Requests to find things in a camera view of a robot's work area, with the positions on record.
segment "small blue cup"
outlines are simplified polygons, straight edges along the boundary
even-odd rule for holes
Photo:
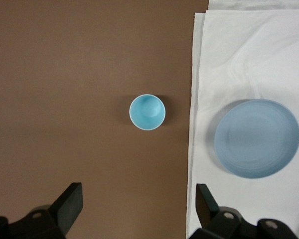
[[[165,119],[165,106],[154,95],[140,95],[131,103],[130,118],[137,128],[143,130],[156,129]]]

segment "brown surface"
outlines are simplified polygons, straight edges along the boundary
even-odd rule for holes
[[[69,239],[185,238],[191,50],[205,0],[0,1],[0,215],[82,182]],[[132,125],[134,97],[166,120]]]

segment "brown table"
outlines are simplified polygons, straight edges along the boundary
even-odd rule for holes
[[[69,239],[185,238],[194,13],[206,0],[0,1],[0,215],[82,182]],[[161,127],[131,123],[141,94]]]

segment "blue plate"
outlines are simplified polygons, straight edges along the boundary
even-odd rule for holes
[[[223,166],[245,178],[261,178],[284,168],[299,146],[299,125],[283,105],[250,100],[219,123],[215,151]]]
[[[130,106],[133,124],[143,130],[159,127],[165,119],[165,106],[156,96],[145,94],[136,97]]]

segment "black robotic claw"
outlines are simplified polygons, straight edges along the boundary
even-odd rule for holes
[[[189,239],[298,239],[277,220],[261,219],[254,226],[231,208],[220,208],[206,184],[196,186],[196,211],[202,228]]]
[[[72,183],[47,210],[35,210],[12,224],[0,217],[0,239],[65,239],[82,208],[82,184]]]

